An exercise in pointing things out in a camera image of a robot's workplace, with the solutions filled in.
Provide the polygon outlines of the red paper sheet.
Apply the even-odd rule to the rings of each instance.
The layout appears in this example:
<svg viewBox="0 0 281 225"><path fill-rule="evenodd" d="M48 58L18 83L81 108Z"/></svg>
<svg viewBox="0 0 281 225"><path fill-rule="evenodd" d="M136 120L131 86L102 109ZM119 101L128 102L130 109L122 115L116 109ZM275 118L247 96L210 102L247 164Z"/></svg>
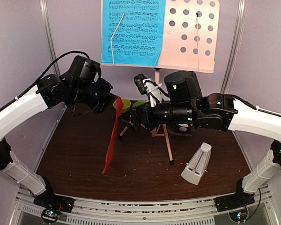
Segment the red paper sheet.
<svg viewBox="0 0 281 225"><path fill-rule="evenodd" d="M113 153L114 153L114 148L115 148L115 142L116 142L116 135L118 132L118 124L119 124L119 120L118 118L120 117L121 113L122 113L122 109L124 107L124 104L122 102L122 98L120 96L118 96L118 98L116 99L116 116L115 116L115 123L113 126L113 130L112 130L112 134L111 134L111 138L110 138L110 142L109 142L109 146L106 152L106 156L105 156L105 167L102 171L102 174L105 174L108 166L110 165L112 158L113 158Z"/></svg>

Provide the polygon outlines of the blue paper sheet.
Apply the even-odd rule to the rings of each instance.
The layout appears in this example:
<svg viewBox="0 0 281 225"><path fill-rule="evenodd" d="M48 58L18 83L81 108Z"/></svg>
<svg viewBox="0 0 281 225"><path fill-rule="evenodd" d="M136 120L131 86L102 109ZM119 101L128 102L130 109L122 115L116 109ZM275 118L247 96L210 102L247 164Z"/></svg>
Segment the blue paper sheet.
<svg viewBox="0 0 281 225"><path fill-rule="evenodd" d="M102 1L102 62L157 66L165 9L164 0Z"/></svg>

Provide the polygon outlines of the pink music stand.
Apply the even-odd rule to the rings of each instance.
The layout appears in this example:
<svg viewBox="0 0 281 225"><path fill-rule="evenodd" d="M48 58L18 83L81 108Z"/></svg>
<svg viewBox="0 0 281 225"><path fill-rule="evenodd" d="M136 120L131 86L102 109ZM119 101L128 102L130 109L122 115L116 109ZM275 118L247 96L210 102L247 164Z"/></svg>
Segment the pink music stand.
<svg viewBox="0 0 281 225"><path fill-rule="evenodd" d="M103 63L107 66L145 67L213 73L220 2L217 0L165 0L163 46L155 67Z"/></svg>

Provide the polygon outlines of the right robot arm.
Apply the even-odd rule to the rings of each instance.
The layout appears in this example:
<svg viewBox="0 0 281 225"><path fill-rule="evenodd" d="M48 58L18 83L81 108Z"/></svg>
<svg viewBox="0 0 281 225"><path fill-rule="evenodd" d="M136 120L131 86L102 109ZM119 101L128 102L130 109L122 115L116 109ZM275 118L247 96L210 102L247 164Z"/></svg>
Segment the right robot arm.
<svg viewBox="0 0 281 225"><path fill-rule="evenodd" d="M272 138L267 155L250 174L237 182L235 193L214 200L218 212L253 204L257 190L281 170L281 113L259 108L236 95L212 93L205 97L192 71L171 73L164 83L167 88L164 95L169 101L151 96L148 103L120 115L119 122L136 133L141 126L151 131L163 124L186 124Z"/></svg>

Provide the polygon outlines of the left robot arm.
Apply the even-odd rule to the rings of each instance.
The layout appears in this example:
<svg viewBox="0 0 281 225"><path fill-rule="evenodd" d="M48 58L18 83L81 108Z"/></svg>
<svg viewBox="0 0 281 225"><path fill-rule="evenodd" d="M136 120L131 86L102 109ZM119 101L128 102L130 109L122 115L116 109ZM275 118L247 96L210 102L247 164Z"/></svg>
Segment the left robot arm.
<svg viewBox="0 0 281 225"><path fill-rule="evenodd" d="M56 195L49 180L30 170L12 152L6 135L29 118L55 107L86 104L94 113L103 113L117 96L102 78L100 64L84 52L75 52L70 68L62 75L43 72L23 93L0 108L0 171L25 186L34 204L53 213L70 213L74 199Z"/></svg>

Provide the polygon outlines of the lime green bowl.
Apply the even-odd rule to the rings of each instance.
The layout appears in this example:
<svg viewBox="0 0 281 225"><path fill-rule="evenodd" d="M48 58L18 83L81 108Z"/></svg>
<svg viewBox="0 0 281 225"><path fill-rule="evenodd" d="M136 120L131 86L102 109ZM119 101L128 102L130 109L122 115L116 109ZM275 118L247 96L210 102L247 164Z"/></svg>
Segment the lime green bowl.
<svg viewBox="0 0 281 225"><path fill-rule="evenodd" d="M131 107L131 101L128 100L128 99L122 99L122 103L124 104L124 106L123 106L123 108L122 108L122 112L121 112L121 113L125 113L125 112L127 112L127 111L130 109L130 107ZM116 101L114 101L113 107L114 107L115 109L117 109L117 102L116 102Z"/></svg>

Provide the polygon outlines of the green plate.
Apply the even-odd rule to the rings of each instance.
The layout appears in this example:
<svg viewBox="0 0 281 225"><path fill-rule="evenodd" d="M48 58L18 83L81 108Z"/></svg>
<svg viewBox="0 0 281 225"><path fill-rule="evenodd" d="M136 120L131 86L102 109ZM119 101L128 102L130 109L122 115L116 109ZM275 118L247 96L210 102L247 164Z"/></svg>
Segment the green plate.
<svg viewBox="0 0 281 225"><path fill-rule="evenodd" d="M145 103L146 103L145 100L136 101L135 103L133 103L132 108L138 107L138 106L143 105L143 104L145 104Z"/></svg>

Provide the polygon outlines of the dark bowl white inside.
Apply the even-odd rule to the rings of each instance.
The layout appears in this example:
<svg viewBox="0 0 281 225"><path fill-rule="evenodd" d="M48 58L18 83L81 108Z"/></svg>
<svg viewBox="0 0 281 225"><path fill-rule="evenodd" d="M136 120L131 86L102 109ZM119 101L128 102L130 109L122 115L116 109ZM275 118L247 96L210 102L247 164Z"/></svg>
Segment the dark bowl white inside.
<svg viewBox="0 0 281 225"><path fill-rule="evenodd" d="M168 132L177 135L177 136L194 136L196 134L195 130L191 127L183 127L180 125L174 125L172 127L168 127Z"/></svg>

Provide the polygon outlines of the white metronome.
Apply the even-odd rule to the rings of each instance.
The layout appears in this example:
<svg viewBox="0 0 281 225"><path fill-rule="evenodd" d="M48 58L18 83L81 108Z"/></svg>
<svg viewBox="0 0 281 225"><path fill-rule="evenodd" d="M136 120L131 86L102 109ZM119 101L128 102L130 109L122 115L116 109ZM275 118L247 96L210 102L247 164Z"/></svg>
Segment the white metronome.
<svg viewBox="0 0 281 225"><path fill-rule="evenodd" d="M203 142L186 164L180 176L187 182L198 185L206 172L211 157L212 146Z"/></svg>

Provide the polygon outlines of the left aluminium post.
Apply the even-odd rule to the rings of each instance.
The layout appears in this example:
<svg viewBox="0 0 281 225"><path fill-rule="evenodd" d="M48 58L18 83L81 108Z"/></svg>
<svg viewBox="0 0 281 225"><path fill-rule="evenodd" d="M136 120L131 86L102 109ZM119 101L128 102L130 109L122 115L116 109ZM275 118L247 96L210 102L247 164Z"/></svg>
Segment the left aluminium post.
<svg viewBox="0 0 281 225"><path fill-rule="evenodd" d="M60 71L59 71L59 66L57 64L57 57L55 53L55 48L53 44L53 39L52 39L52 32L51 32L51 27L50 27L50 20L49 20L49 14L48 14L48 9L47 9L47 1L46 0L40 0L40 8L41 8L41 14L44 22L44 28L46 32L46 37L47 37L47 42L49 45L49 51L50 51L50 57L51 57L51 65L53 67L53 70L55 72L56 78L54 78L56 82L56 88L57 86L59 89L64 89L63 94L65 94L65 85L60 79Z"/></svg>

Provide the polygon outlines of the aluminium post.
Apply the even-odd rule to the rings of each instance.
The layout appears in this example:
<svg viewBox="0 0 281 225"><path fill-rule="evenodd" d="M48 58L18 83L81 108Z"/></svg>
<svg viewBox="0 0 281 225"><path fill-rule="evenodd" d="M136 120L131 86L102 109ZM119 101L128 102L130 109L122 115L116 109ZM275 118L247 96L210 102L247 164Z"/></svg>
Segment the aluminium post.
<svg viewBox="0 0 281 225"><path fill-rule="evenodd" d="M228 63L226 66L225 75L220 90L221 94L228 94L232 83L232 78L235 72L235 68L237 65L237 53L241 46L243 31L244 31L246 3L247 3L246 0L238 1L234 36L232 39L232 46L230 49Z"/></svg>
<svg viewBox="0 0 281 225"><path fill-rule="evenodd" d="M64 89L63 94L65 94L65 85L60 79L60 71L59 71L59 66L57 64L57 57L55 53L55 48L53 44L53 39L52 39L52 32L51 32L51 27L50 27L50 20L49 20L49 14L48 14L48 9L47 9L47 1L46 0L40 0L40 8L41 8L41 14L44 22L44 28L46 32L46 37L47 37L47 42L49 45L49 51L50 51L50 57L51 57L51 65L53 67L53 70L55 72L56 78L54 78L56 82L56 88L57 86L59 89Z"/></svg>

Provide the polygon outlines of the right aluminium post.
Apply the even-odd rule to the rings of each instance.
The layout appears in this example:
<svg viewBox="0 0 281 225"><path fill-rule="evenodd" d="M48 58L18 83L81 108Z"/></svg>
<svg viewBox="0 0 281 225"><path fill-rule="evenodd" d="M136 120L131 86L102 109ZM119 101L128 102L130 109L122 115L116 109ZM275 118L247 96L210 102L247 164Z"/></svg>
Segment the right aluminium post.
<svg viewBox="0 0 281 225"><path fill-rule="evenodd" d="M235 72L235 68L237 65L237 53L241 46L243 31L244 31L246 3L247 3L246 0L238 1L234 36L232 39L232 46L230 49L228 63L226 66L225 75L220 90L221 94L228 94L232 83L232 78Z"/></svg>

